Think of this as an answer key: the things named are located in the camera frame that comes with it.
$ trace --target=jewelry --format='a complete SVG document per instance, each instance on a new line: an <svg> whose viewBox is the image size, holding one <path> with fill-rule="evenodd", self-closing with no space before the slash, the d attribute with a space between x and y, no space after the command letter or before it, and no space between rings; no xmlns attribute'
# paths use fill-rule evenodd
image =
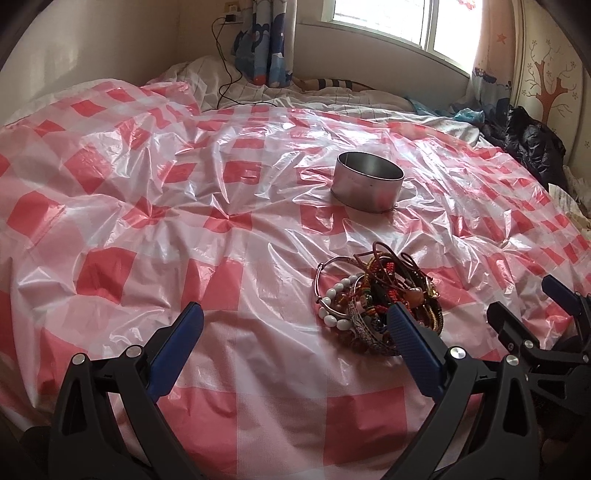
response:
<svg viewBox="0 0 591 480"><path fill-rule="evenodd" d="M361 260L369 255L372 258L368 262ZM320 274L335 262L348 263L363 272L343 278L322 296ZM336 327L341 343L359 353L398 355L386 319L389 306L398 301L423 326L438 335L443 329L443 312L433 279L420 270L410 255L402 253L399 257L382 242L374 242L370 252L353 258L334 257L320 264L314 279L314 294L324 324Z"/></svg>

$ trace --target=tree decal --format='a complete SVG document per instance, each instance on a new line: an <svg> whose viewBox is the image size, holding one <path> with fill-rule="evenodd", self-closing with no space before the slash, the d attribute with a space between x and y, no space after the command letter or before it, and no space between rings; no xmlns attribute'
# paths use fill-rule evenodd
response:
<svg viewBox="0 0 591 480"><path fill-rule="evenodd" d="M545 124L548 123L550 112L554 108L558 110L562 117L565 117L567 113L573 113L567 103L555 103L558 97L572 92L577 88L576 83L570 88L564 85L565 82L568 83L570 79L569 73L574 70L577 64L572 61L570 64L566 64L564 70L558 75L553 75L549 69L548 62L553 61L554 57L552 55L562 56L562 54L560 53L560 48L558 50L552 48L550 40L546 40L546 43L548 44L548 52L541 61L537 61L535 59L534 49L538 42L535 40L531 42L530 57L533 64L527 64L527 71L531 78L525 80L530 88L529 90L522 91L522 94L526 97L535 97L540 101L543 107L542 122Z"/></svg>

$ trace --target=metal screw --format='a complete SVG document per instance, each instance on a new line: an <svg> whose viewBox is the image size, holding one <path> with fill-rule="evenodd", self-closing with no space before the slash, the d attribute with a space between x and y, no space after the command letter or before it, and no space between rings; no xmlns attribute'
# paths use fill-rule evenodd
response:
<svg viewBox="0 0 591 480"><path fill-rule="evenodd" d="M77 353L72 357L72 363L74 365L81 365L86 360L86 355L83 353Z"/></svg>
<svg viewBox="0 0 591 480"><path fill-rule="evenodd" d="M516 367L519 365L519 359L515 355L508 355L507 363L512 367Z"/></svg>
<svg viewBox="0 0 591 480"><path fill-rule="evenodd" d="M466 351L458 346L455 346L454 348L449 350L449 352L451 353L452 357L456 360L461 360L462 358L466 357Z"/></svg>
<svg viewBox="0 0 591 480"><path fill-rule="evenodd" d="M138 345L132 345L125 351L125 355L127 355L129 358L135 358L141 354L142 348Z"/></svg>

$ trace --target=red and white checkered plastic sheet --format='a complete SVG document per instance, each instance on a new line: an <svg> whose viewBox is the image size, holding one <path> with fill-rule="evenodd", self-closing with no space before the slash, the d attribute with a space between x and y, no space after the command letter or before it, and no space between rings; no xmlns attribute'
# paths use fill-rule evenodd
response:
<svg viewBox="0 0 591 480"><path fill-rule="evenodd" d="M331 197L346 150L405 170L395 212ZM590 287L587 242L525 169L411 123L200 114L184 83L113 80L2 129L0 174L3 411L47 419L74 353L119 355L195 300L203 335L159 406L212 478L378 479L431 408L402 360L358 356L323 326L319 262L375 240L412 254L441 292L442 338L491 359L506 352L489 303L548 346L568 319L541 278Z"/></svg>

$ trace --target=metal tin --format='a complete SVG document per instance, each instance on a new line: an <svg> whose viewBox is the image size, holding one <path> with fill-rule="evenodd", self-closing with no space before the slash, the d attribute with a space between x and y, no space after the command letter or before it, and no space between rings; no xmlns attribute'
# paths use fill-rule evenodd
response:
<svg viewBox="0 0 591 480"><path fill-rule="evenodd" d="M363 152L339 155L331 192L345 205L369 213L393 210L404 172L385 158Z"/></svg>

